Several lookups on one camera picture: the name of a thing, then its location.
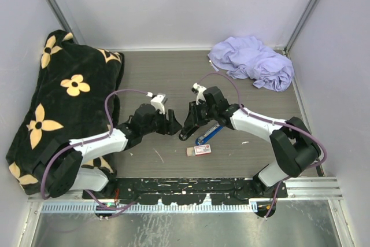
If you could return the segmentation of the black stapler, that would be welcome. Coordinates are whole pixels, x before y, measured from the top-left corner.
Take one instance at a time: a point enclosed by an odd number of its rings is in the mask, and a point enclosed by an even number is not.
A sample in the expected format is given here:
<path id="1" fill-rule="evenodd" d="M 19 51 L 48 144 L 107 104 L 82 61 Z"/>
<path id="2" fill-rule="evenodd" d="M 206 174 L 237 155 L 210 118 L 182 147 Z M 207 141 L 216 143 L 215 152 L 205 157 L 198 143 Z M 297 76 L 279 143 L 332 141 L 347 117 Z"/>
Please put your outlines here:
<path id="1" fill-rule="evenodd" d="M 186 141 L 191 137 L 197 130 L 199 129 L 199 126 L 184 126 L 179 134 L 179 139 L 181 141 Z"/>

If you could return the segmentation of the blue stapler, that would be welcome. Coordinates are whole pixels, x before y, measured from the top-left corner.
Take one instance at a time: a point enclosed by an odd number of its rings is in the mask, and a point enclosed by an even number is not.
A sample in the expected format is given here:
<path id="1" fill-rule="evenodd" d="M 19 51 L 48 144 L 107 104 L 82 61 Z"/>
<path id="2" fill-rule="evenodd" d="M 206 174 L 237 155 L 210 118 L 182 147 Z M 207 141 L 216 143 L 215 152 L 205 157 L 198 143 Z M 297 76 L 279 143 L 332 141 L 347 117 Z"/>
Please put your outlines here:
<path id="1" fill-rule="evenodd" d="M 196 145 L 204 145 L 207 143 L 212 137 L 214 137 L 223 126 L 219 125 L 219 123 L 212 126 L 210 129 L 208 129 L 204 134 L 202 134 L 200 137 L 198 137 L 195 140 Z"/>

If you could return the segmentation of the red white staple box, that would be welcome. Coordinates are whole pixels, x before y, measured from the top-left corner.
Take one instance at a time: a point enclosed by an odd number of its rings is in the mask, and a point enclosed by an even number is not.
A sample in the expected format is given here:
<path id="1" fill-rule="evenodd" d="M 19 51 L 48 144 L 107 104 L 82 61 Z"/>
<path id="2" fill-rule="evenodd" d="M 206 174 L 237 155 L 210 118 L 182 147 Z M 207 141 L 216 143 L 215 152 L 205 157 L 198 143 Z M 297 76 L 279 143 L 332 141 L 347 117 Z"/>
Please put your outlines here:
<path id="1" fill-rule="evenodd" d="M 209 144 L 197 145 L 186 149 L 187 157 L 203 156 L 206 154 L 211 154 L 212 150 Z"/>

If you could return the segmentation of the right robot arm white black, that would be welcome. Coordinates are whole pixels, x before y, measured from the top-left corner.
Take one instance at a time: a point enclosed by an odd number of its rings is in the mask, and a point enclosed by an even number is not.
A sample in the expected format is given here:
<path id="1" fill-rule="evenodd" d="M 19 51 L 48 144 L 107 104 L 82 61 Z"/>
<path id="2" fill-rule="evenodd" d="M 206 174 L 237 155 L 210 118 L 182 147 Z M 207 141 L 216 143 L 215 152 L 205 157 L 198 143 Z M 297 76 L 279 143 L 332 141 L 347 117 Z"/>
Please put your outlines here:
<path id="1" fill-rule="evenodd" d="M 271 143 L 274 162 L 252 179 L 252 188 L 260 197 L 272 193 L 274 185 L 281 180 L 300 176 L 321 155 L 313 136 L 297 117 L 278 120 L 254 113 L 240 104 L 229 104 L 218 87 L 206 88 L 194 83 L 192 91 L 197 99 L 189 103 L 180 140 L 188 140 L 201 126 L 215 120 L 222 127 L 247 132 Z"/>

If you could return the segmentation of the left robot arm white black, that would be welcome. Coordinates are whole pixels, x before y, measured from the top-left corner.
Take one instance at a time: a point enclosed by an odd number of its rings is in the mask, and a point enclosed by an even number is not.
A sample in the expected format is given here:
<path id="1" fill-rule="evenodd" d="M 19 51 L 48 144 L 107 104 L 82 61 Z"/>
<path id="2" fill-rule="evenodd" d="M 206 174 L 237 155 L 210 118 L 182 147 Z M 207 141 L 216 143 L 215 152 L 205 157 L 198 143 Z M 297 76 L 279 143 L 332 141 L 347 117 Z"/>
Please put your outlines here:
<path id="1" fill-rule="evenodd" d="M 147 134 L 175 135 L 181 128 L 172 109 L 162 114 L 153 105 L 142 104 L 111 131 L 80 139 L 54 138 L 36 160 L 32 173 L 40 181 L 43 198 L 60 197 L 70 190 L 93 190 L 110 198 L 115 183 L 98 169 L 83 169 L 84 163 L 128 150 Z"/>

